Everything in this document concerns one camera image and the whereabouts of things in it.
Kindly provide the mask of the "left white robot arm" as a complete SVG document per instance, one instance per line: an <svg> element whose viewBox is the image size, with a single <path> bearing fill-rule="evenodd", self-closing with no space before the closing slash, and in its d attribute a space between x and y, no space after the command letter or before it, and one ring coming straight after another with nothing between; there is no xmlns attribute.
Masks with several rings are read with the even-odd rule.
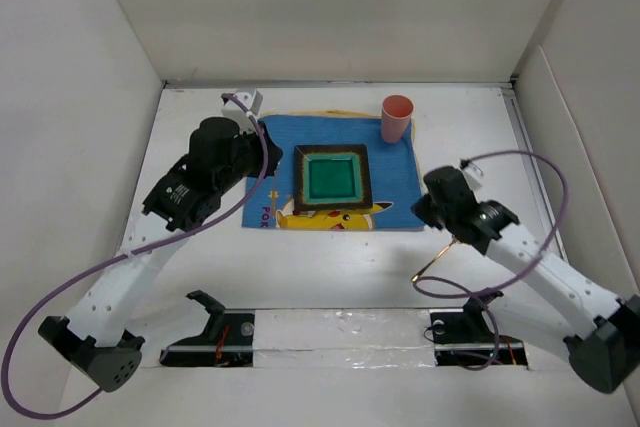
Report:
<svg viewBox="0 0 640 427"><path fill-rule="evenodd" d="M273 175L282 155L264 123L243 133L227 118L202 121L145 198L115 264L65 315L47 317L39 335L102 391L121 388L142 360L145 340L126 328L137 304L223 195L247 177Z"/></svg>

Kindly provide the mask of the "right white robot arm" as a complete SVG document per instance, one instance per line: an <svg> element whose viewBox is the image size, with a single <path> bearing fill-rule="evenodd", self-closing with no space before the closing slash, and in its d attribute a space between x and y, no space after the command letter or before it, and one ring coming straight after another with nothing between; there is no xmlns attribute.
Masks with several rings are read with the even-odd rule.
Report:
<svg viewBox="0 0 640 427"><path fill-rule="evenodd" d="M497 201L477 201L462 170L439 167L423 181L412 207L427 226L501 265L545 301L528 306L493 287L462 316L462 328L483 341L497 330L567 362L592 389L611 394L639 367L639 297L599 286L547 251L519 218Z"/></svg>

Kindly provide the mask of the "square green ceramic plate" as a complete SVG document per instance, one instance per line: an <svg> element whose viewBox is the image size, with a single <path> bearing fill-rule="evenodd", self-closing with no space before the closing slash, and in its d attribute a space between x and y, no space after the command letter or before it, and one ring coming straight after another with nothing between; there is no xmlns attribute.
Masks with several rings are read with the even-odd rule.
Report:
<svg viewBox="0 0 640 427"><path fill-rule="evenodd" d="M364 144L296 145L294 209L368 209L373 206L367 147Z"/></svg>

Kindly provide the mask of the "gold fork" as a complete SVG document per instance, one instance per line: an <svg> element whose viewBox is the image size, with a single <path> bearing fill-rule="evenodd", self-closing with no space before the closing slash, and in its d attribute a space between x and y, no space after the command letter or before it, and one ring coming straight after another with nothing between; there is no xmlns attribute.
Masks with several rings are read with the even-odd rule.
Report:
<svg viewBox="0 0 640 427"><path fill-rule="evenodd" d="M271 191L270 191L270 198L273 204L277 204L277 198L279 197L277 179L278 179L277 173L274 173L272 178Z"/></svg>

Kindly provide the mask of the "pink plastic cup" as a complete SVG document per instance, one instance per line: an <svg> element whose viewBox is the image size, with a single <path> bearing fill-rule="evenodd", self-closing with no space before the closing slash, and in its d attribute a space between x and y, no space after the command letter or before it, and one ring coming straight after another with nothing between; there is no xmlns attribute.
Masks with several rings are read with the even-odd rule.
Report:
<svg viewBox="0 0 640 427"><path fill-rule="evenodd" d="M401 140L413 114L413 102L402 95L391 95L384 99L381 110L381 137L387 143Z"/></svg>

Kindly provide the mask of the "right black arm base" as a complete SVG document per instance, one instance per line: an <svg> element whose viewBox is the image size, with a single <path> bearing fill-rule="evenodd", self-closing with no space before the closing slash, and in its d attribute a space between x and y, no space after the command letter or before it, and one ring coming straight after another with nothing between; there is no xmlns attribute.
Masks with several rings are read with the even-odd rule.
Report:
<svg viewBox="0 0 640 427"><path fill-rule="evenodd" d="M461 367L478 371L483 366L528 366L524 343L510 336L501 336L496 343L486 310L499 294L480 301L468 299L462 307L429 310L430 325L423 337L433 345L437 367Z"/></svg>

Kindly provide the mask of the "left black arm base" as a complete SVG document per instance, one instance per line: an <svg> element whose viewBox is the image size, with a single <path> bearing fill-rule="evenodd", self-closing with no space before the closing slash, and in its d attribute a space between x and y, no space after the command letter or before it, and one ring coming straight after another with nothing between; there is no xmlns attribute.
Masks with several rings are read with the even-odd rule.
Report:
<svg viewBox="0 0 640 427"><path fill-rule="evenodd" d="M253 366L254 310L228 310L209 294L187 295L204 308L206 321L196 323L195 334L183 334L164 347L159 364L174 368L244 368Z"/></svg>

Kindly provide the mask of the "blue and yellow cloth placemat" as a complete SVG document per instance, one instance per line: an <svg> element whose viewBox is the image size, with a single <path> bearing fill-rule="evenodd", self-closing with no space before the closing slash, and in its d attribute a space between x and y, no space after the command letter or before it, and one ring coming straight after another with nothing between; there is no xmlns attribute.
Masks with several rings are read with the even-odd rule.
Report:
<svg viewBox="0 0 640 427"><path fill-rule="evenodd" d="M245 204L246 228L292 230L415 230L421 222L411 205L422 196L411 130L400 142L381 138L376 117L270 115L263 119L274 143L283 150L276 170L279 197L270 198L272 178L267 177ZM373 206L368 209L298 211L294 209L294 147L296 145L364 144L372 185Z"/></svg>

